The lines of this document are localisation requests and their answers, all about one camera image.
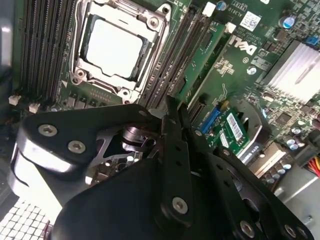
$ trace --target aluminum heatsink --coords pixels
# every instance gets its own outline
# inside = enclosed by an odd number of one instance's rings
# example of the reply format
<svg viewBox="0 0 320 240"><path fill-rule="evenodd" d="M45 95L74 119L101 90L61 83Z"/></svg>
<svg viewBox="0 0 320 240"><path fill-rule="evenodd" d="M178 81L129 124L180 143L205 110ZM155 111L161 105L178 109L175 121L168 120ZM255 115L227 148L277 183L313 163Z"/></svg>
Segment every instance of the aluminum heatsink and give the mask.
<svg viewBox="0 0 320 240"><path fill-rule="evenodd" d="M273 90L306 104L320 90L320 53L294 40L266 75Z"/></svg>

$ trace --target barcode sticker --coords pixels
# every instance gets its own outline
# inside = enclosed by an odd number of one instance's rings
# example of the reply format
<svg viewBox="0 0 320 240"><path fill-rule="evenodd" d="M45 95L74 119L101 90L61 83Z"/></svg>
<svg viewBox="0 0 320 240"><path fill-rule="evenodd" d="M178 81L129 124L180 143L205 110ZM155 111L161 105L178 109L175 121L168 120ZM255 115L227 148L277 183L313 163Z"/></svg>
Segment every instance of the barcode sticker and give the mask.
<svg viewBox="0 0 320 240"><path fill-rule="evenodd" d="M258 23L260 22L260 20L261 20L261 17L253 14L250 11L247 11L240 23L240 26L253 32L256 26L258 25Z"/></svg>
<svg viewBox="0 0 320 240"><path fill-rule="evenodd" d="M220 132L220 140L221 140L222 146L224 146L225 148L229 148L229 143L227 141L224 131Z"/></svg>
<svg viewBox="0 0 320 240"><path fill-rule="evenodd" d="M226 120L229 123L229 126L232 130L232 133L235 137L235 140L238 142L242 138L243 133L242 133L234 115L232 113L230 113L229 116L226 118Z"/></svg>

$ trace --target blue connector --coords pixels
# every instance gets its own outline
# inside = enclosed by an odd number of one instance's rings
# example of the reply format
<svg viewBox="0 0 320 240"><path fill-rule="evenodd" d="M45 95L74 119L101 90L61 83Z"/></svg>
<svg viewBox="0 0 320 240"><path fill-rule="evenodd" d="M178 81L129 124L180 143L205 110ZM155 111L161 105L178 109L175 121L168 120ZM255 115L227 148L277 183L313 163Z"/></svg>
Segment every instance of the blue connector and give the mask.
<svg viewBox="0 0 320 240"><path fill-rule="evenodd" d="M220 115L220 113L221 113L220 107L219 106L214 107L210 115L206 118L206 120L200 127L200 131L203 134L206 134L208 132L209 128L214 124L215 120Z"/></svg>
<svg viewBox="0 0 320 240"><path fill-rule="evenodd" d="M305 42L310 45L317 45L319 42L319 38L316 36L308 36Z"/></svg>

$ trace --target dell logo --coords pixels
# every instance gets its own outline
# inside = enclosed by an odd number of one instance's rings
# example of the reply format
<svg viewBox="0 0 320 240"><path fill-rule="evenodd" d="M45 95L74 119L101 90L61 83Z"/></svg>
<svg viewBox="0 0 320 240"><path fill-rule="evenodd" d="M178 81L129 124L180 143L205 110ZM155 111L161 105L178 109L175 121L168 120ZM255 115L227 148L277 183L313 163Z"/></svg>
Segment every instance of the dell logo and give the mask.
<svg viewBox="0 0 320 240"><path fill-rule="evenodd" d="M241 51L246 51L246 53L249 54L250 56L252 56L257 50L256 46L249 45L246 41L242 41L240 37L237 37L235 35L231 37L229 44L230 45L234 44L234 47L239 48Z"/></svg>

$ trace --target cpu socket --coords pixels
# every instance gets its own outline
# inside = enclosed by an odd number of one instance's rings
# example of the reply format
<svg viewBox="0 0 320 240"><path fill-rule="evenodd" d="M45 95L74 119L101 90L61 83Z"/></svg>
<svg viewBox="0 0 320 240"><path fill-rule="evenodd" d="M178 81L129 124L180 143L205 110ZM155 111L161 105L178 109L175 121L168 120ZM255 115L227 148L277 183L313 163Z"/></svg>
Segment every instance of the cpu socket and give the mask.
<svg viewBox="0 0 320 240"><path fill-rule="evenodd" d="M153 12L130 0L80 0L75 11L71 82L93 84L134 103L168 36L171 6Z"/></svg>

